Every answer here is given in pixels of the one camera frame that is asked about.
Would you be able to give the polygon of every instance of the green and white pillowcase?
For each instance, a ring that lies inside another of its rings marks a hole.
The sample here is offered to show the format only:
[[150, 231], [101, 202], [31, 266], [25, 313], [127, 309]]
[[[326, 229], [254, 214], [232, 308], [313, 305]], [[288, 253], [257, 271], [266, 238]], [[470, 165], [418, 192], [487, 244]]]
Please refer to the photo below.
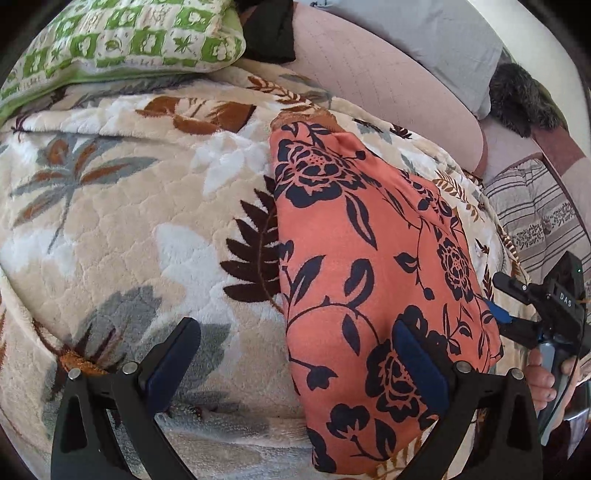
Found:
[[0, 125], [71, 83], [212, 72], [243, 55], [232, 0], [74, 0], [18, 60], [0, 89]]

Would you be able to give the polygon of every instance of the metal bolt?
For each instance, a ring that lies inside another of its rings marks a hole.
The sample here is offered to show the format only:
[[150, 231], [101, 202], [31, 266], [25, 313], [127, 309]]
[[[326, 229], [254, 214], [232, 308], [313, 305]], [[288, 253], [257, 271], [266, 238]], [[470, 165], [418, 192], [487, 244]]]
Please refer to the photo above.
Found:
[[135, 362], [128, 362], [123, 366], [122, 371], [125, 375], [132, 375], [138, 371], [138, 364]]
[[75, 380], [76, 378], [78, 378], [81, 375], [82, 375], [82, 371], [79, 368], [73, 368], [72, 370], [70, 370], [68, 372], [68, 378], [70, 380]]
[[519, 370], [519, 368], [512, 368], [511, 369], [511, 375], [516, 380], [523, 380], [524, 379], [524, 374], [523, 374], [523, 372], [521, 370]]
[[458, 362], [456, 363], [457, 371], [461, 374], [469, 374], [472, 371], [472, 366], [468, 362]]

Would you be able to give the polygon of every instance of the wall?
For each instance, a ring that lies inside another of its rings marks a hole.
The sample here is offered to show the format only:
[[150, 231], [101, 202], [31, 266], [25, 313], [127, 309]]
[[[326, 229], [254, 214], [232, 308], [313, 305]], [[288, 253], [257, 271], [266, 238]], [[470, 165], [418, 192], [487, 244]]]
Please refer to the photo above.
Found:
[[552, 95], [570, 135], [591, 158], [591, 129], [579, 74], [562, 45], [518, 0], [468, 0], [486, 18], [516, 61]]

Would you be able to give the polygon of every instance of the beige quilted blanket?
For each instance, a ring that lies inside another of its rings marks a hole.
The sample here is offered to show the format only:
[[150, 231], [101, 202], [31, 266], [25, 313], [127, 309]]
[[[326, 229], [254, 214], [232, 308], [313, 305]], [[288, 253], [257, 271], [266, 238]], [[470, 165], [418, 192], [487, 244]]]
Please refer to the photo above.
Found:
[[[277, 231], [265, 227], [271, 122], [329, 104], [372, 151], [435, 181], [459, 211], [483, 291], [528, 314], [493, 291], [495, 272], [521, 270], [480, 187], [433, 143], [306, 79], [243, 62], [209, 77], [64, 88], [0, 134], [0, 424], [39, 478], [68, 370], [140, 361], [184, 316], [201, 323], [202, 346], [157, 420], [196, 476], [338, 478], [310, 462], [274, 300]], [[519, 355], [506, 348], [499, 370]], [[426, 436], [364, 478], [395, 478]]]

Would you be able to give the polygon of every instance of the human hand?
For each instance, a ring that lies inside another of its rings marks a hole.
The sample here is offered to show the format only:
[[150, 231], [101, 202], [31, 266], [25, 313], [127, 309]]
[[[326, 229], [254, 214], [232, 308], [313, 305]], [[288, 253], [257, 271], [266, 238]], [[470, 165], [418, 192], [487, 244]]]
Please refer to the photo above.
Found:
[[[575, 360], [576, 358], [572, 357], [562, 364], [561, 370], [564, 375], [570, 376], [573, 371]], [[539, 349], [530, 352], [530, 358], [527, 367], [524, 369], [524, 374], [527, 384], [530, 387], [531, 398], [534, 401], [535, 410], [541, 411], [545, 409], [548, 406], [548, 402], [551, 402], [556, 398], [556, 390], [552, 388], [556, 379], [550, 372], [542, 367], [542, 354]], [[570, 400], [573, 398], [574, 389], [576, 388], [577, 383], [579, 383], [580, 376], [580, 366], [578, 365], [577, 370], [573, 375], [573, 380], [567, 387], [564, 401], [562, 402], [556, 417], [556, 422], [552, 426], [553, 430], [562, 423], [564, 412], [570, 403]]]

